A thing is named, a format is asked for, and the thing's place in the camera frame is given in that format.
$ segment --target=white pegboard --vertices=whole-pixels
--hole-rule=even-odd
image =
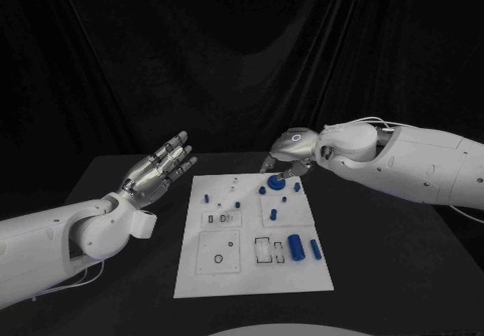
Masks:
[[[272,190],[268,187],[272,174],[193,177],[174,298],[334,290],[301,180],[298,177],[289,178],[285,188]],[[301,184],[298,192],[294,190],[295,182]],[[265,195],[258,192],[260,186],[266,188]],[[209,203],[204,202],[204,195],[209,195]],[[275,201],[282,196],[286,197],[286,202]],[[240,203],[240,208],[234,207],[234,202]],[[276,225],[268,227],[263,226],[263,209],[273,205],[278,206],[278,217],[271,224]],[[214,227],[206,227],[207,213],[214,213],[211,216],[216,216],[232,211],[239,211],[240,226],[233,227],[237,223],[233,221],[230,224],[223,222],[210,224]],[[234,241],[227,241],[223,236],[230,235],[227,232],[237,232],[236,250],[229,249],[233,246],[227,246],[227,243]],[[210,238],[209,244],[200,239],[203,233],[203,239]],[[289,235],[301,237],[305,252],[302,261],[292,261]],[[269,239],[272,262],[258,263],[255,239],[260,237]],[[311,239],[315,239],[319,246],[321,260],[314,258]],[[223,259],[220,261],[217,257],[219,262],[214,262],[217,255]]]

